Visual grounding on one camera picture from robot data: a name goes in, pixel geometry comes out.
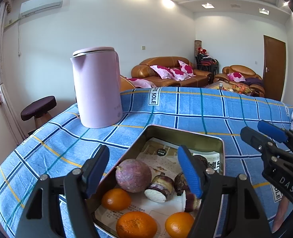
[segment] wooden door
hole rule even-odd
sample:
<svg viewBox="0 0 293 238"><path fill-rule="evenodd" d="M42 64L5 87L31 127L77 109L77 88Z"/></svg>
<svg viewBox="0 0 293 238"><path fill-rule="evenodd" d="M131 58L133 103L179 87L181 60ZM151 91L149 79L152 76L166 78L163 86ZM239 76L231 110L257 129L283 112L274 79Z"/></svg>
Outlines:
<svg viewBox="0 0 293 238"><path fill-rule="evenodd" d="M265 60L262 79L265 97L281 101L286 70L286 44L272 37L263 38Z"/></svg>

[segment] blue gripper pad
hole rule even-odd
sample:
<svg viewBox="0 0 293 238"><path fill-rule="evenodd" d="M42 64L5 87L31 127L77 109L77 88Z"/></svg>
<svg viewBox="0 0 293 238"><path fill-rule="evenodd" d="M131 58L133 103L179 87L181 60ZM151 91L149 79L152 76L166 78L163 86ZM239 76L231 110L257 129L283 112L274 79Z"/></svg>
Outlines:
<svg viewBox="0 0 293 238"><path fill-rule="evenodd" d="M258 122L258 130L277 142L282 143L287 141L287 135L282 129L264 120Z"/></svg>
<svg viewBox="0 0 293 238"><path fill-rule="evenodd" d="M195 194L198 199L201 198L203 190L201 188L200 178L192 165L192 154L186 146L182 145L178 148L177 158L191 192Z"/></svg>
<svg viewBox="0 0 293 238"><path fill-rule="evenodd" d="M87 198L96 193L98 184L109 161L109 148L102 145L95 156L86 160L81 168L83 170L82 181L86 185L85 195Z"/></svg>

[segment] purple sweet potato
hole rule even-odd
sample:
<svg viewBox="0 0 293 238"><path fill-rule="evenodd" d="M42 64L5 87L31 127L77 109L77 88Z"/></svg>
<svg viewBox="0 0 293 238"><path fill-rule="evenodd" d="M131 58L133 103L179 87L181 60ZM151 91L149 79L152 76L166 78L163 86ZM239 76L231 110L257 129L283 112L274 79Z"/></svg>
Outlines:
<svg viewBox="0 0 293 238"><path fill-rule="evenodd" d="M171 198L174 181L168 176L155 176L150 186L144 191L146 197L158 203L164 203Z"/></svg>
<svg viewBox="0 0 293 238"><path fill-rule="evenodd" d="M182 211L193 212L199 210L202 200L196 198L196 195L190 190L184 190L182 194Z"/></svg>
<svg viewBox="0 0 293 238"><path fill-rule="evenodd" d="M119 186L128 192L144 191L151 179L150 168L139 160L126 159L117 166L116 180Z"/></svg>
<svg viewBox="0 0 293 238"><path fill-rule="evenodd" d="M175 179L174 179L174 189L177 193L178 196L181 196L183 191L186 189L189 189L187 182L186 182L186 178L182 173L179 173Z"/></svg>

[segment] air conditioner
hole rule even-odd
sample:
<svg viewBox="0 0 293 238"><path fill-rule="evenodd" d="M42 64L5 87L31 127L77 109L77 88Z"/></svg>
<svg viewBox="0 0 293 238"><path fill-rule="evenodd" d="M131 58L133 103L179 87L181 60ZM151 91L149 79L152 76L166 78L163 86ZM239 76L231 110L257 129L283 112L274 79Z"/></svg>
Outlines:
<svg viewBox="0 0 293 238"><path fill-rule="evenodd" d="M62 7L63 0L29 0L21 4L20 18L37 12Z"/></svg>

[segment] brown leather sofa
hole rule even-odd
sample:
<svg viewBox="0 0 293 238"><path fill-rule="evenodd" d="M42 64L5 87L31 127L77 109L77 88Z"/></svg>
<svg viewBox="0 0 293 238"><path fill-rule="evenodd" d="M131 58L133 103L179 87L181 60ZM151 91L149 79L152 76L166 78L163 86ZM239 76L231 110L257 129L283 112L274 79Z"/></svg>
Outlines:
<svg viewBox="0 0 293 238"><path fill-rule="evenodd" d="M120 75L120 92L134 88L135 86L126 77Z"/></svg>
<svg viewBox="0 0 293 238"><path fill-rule="evenodd" d="M232 66L227 66L223 68L223 73L216 74L214 76L214 82L217 82L219 80L228 82L229 84L237 84L235 81L230 81L227 74L228 73L233 73L233 72L239 72L241 73L245 79L246 78L258 78L262 80L262 77L260 77L258 74L256 74L252 69L243 66L243 65L232 65ZM249 88L254 91L254 93L259 96L259 97L264 97L265 96L265 90L262 86L252 84L249 86Z"/></svg>
<svg viewBox="0 0 293 238"><path fill-rule="evenodd" d="M161 77L152 69L152 65L161 65L167 68L179 68L178 60L192 66L195 76L184 80L175 81L172 79L161 79ZM181 86L181 87L204 87L212 81L213 75L210 72L194 69L193 63L184 57L163 56L148 58L135 66L131 71L133 78L146 79L153 82L156 86Z"/></svg>

